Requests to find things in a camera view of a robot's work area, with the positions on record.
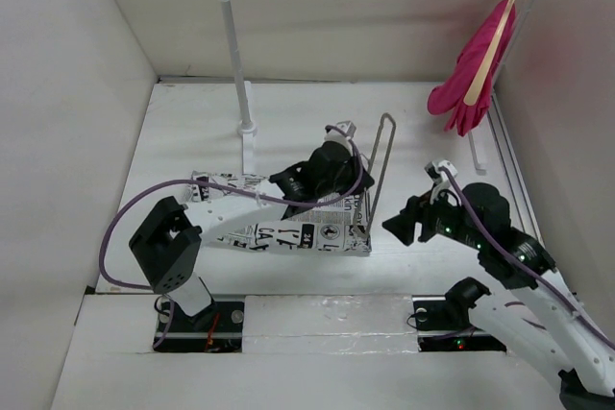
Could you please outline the newspaper print trousers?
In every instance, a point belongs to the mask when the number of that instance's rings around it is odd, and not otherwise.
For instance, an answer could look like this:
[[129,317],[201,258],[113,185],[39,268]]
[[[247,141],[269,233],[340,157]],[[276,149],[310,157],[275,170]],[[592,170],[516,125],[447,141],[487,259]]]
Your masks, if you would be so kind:
[[[265,180],[255,174],[229,174],[193,171],[192,180],[207,181],[254,192]],[[192,203],[208,202],[230,195],[209,186],[187,186],[185,198]],[[359,195],[349,196],[335,204],[317,207],[289,219],[261,222],[220,235],[218,246],[238,247],[250,252],[276,252],[282,249],[317,252],[350,252],[363,256],[371,252],[371,240],[357,239],[353,233],[353,215]]]

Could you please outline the grey metal hanger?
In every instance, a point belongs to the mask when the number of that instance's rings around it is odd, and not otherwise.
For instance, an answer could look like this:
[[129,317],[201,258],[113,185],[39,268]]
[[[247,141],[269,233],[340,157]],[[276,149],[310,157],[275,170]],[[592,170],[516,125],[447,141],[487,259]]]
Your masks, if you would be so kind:
[[397,129],[395,119],[388,112],[384,112],[380,118],[372,151],[367,163],[367,173],[369,175],[374,173],[385,127],[388,127],[389,129],[388,138],[385,141],[381,163],[379,164],[378,174],[376,175],[375,183],[373,185],[374,191],[369,192],[368,190],[365,190],[359,195],[359,204],[353,215],[353,233],[357,239],[361,239],[365,242],[368,242],[370,239],[371,228],[373,226],[376,210],[379,205]]

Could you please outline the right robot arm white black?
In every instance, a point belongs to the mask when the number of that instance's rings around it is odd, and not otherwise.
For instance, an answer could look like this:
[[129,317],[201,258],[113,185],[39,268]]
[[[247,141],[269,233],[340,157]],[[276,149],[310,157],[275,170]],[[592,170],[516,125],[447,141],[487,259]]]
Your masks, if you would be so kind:
[[453,326],[475,326],[531,365],[558,392],[567,409],[614,406],[614,351],[581,317],[579,301],[566,287],[554,260],[532,236],[516,229],[510,206],[484,182],[462,188],[461,197],[442,190],[412,196],[383,228],[409,246],[436,235],[478,253],[479,265],[536,318],[514,316],[508,301],[466,277],[445,294],[444,315]]

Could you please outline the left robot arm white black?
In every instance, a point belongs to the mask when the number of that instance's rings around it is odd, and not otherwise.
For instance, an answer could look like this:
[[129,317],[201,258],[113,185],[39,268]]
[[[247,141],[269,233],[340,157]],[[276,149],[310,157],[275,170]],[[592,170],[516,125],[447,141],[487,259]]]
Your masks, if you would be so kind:
[[224,196],[193,205],[159,200],[129,241],[151,290],[171,300],[193,329],[208,327],[217,312],[206,284],[195,273],[202,246],[262,222],[278,222],[368,190],[373,178],[352,147],[326,141],[309,159],[261,181],[252,190],[220,185]]

